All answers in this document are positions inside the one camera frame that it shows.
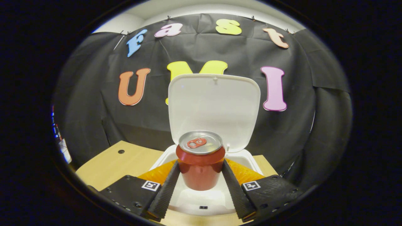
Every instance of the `pink letter i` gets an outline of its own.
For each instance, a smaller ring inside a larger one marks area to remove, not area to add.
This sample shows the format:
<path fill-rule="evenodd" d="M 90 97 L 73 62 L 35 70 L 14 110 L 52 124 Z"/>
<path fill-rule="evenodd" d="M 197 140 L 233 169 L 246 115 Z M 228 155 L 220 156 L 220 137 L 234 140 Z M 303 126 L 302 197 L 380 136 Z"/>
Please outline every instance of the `pink letter i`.
<path fill-rule="evenodd" d="M 262 67 L 261 71 L 267 78 L 267 101 L 264 102 L 264 109 L 267 111 L 284 111 L 286 103 L 283 101 L 282 76 L 285 74 L 279 68 Z"/>

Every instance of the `letter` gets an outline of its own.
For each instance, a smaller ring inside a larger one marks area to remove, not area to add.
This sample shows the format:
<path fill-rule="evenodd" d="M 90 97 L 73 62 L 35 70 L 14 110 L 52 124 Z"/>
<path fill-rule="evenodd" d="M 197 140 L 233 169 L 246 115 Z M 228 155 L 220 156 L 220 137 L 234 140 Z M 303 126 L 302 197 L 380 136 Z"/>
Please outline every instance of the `letter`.
<path fill-rule="evenodd" d="M 239 35 L 242 29 L 239 28 L 239 22 L 234 20 L 220 19 L 216 21 L 216 30 L 221 34 Z"/>
<path fill-rule="evenodd" d="M 289 45 L 286 42 L 282 42 L 281 38 L 283 38 L 282 34 L 277 33 L 274 29 L 272 28 L 264 28 L 263 31 L 268 32 L 269 37 L 271 40 L 279 47 L 282 48 L 289 48 Z"/>
<path fill-rule="evenodd" d="M 181 27 L 183 27 L 183 24 L 180 23 L 165 25 L 161 28 L 160 31 L 155 33 L 155 37 L 160 38 L 164 36 L 178 35 L 181 32 L 180 31 Z"/>
<path fill-rule="evenodd" d="M 223 74 L 228 64 L 219 60 L 210 60 L 204 64 L 200 74 Z M 192 74 L 189 65 L 185 61 L 176 61 L 168 64 L 167 69 L 170 71 L 170 81 L 181 74 Z M 168 105 L 169 100 L 166 98 L 165 103 Z"/>
<path fill-rule="evenodd" d="M 263 107 L 267 111 L 284 111 L 286 103 L 283 101 L 282 76 L 285 74 L 279 68 L 262 67 L 261 71 L 267 77 L 267 100 Z"/>
<path fill-rule="evenodd" d="M 138 81 L 137 88 L 134 95 L 129 96 L 127 93 L 128 83 L 133 76 L 133 72 L 124 72 L 120 75 L 119 84 L 119 101 L 123 105 L 136 105 L 142 99 L 144 94 L 145 79 L 147 74 L 151 71 L 149 68 L 142 68 L 137 71 Z"/>
<path fill-rule="evenodd" d="M 128 45 L 127 57 L 130 57 L 133 53 L 135 53 L 141 47 L 141 45 L 139 43 L 141 43 L 144 40 L 143 34 L 145 34 L 146 32 L 147 32 L 147 29 L 140 31 L 138 34 L 136 34 L 134 37 L 132 37 L 127 42 L 127 45 Z"/>

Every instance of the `white plastic container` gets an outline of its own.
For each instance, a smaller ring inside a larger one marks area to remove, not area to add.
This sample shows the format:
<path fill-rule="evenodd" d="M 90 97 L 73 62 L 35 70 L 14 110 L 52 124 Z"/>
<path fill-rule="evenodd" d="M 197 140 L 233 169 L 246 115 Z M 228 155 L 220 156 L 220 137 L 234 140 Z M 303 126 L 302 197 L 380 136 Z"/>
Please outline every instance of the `white plastic container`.
<path fill-rule="evenodd" d="M 208 130 L 222 137 L 225 158 L 263 174 L 244 148 L 250 141 L 260 104 L 260 88 L 252 79 L 221 74 L 184 74 L 169 84 L 169 122 L 175 145 L 166 149 L 150 170 L 177 159 L 181 135 Z M 179 176 L 169 209 L 195 215 L 234 213 L 225 179 L 207 191 L 188 188 Z"/>

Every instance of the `red can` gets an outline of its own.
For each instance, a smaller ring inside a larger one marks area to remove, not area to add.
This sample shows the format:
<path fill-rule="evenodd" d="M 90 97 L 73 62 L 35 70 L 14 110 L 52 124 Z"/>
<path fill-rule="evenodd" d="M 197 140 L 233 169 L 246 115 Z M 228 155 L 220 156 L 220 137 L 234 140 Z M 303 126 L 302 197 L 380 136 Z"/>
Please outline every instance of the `red can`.
<path fill-rule="evenodd" d="M 178 142 L 176 155 L 187 187 L 197 191 L 213 188 L 226 153 L 222 138 L 210 131 L 196 130 L 183 134 Z"/>

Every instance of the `white surface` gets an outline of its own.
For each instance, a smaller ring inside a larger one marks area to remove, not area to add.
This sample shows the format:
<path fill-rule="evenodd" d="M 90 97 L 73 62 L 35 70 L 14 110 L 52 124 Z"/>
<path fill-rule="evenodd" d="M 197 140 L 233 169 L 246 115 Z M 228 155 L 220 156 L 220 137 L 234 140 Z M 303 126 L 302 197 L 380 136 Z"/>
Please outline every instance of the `white surface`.
<path fill-rule="evenodd" d="M 227 152 L 250 141 L 260 104 L 260 88 L 250 78 L 221 74 L 184 74 L 169 84 L 172 139 L 194 130 L 218 134 Z"/>
<path fill-rule="evenodd" d="M 146 25 L 177 17 L 199 13 L 223 13 L 251 18 L 272 24 L 290 32 L 305 29 L 286 14 L 255 0 L 151 0 L 134 6 L 112 18 L 95 32 L 109 31 L 127 34 Z"/>
<path fill-rule="evenodd" d="M 166 149 L 150 170 L 177 159 L 176 147 L 177 145 L 172 145 Z M 226 153 L 225 158 L 240 163 L 263 175 L 258 164 L 247 150 L 243 149 L 236 153 Z M 200 206 L 208 206 L 208 209 L 200 209 Z M 219 175 L 216 186 L 206 191 L 195 191 L 188 188 L 184 183 L 182 174 L 180 173 L 168 208 L 182 213 L 204 216 L 236 212 L 222 173 Z"/>

